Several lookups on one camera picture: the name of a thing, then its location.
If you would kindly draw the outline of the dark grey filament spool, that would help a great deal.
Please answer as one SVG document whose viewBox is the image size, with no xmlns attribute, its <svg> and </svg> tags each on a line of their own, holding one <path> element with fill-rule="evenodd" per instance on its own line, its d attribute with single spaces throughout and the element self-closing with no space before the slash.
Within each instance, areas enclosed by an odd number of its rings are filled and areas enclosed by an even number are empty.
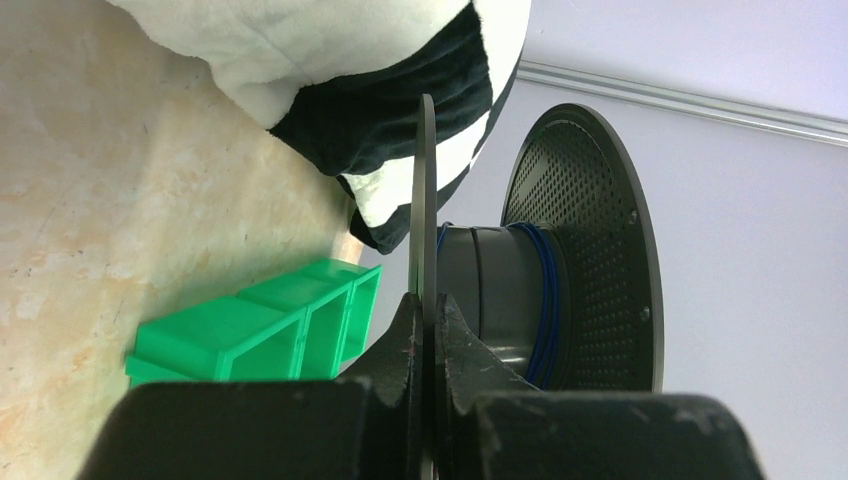
<svg viewBox="0 0 848 480">
<path fill-rule="evenodd" d="M 542 390 L 657 392 L 660 265 L 647 201 L 617 132 L 578 103 L 549 108 L 521 144 L 499 222 L 415 217 L 434 239 L 436 289 L 506 366 Z"/>
</svg>

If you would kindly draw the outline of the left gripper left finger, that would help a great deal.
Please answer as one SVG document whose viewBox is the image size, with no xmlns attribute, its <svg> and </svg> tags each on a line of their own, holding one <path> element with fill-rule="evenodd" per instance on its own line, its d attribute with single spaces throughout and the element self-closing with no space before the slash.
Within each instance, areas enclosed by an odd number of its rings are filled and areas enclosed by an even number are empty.
<svg viewBox="0 0 848 480">
<path fill-rule="evenodd" d="M 148 383 L 114 408 L 84 479 L 417 479 L 422 305 L 333 380 Z"/>
</svg>

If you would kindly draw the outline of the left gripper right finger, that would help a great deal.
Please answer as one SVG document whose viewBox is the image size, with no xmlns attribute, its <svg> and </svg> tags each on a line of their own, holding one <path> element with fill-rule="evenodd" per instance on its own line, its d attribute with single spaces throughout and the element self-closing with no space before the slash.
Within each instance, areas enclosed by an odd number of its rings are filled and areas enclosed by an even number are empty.
<svg viewBox="0 0 848 480">
<path fill-rule="evenodd" d="M 759 479 L 747 435 L 697 395 L 542 391 L 437 301 L 436 468 L 443 479 Z"/>
</svg>

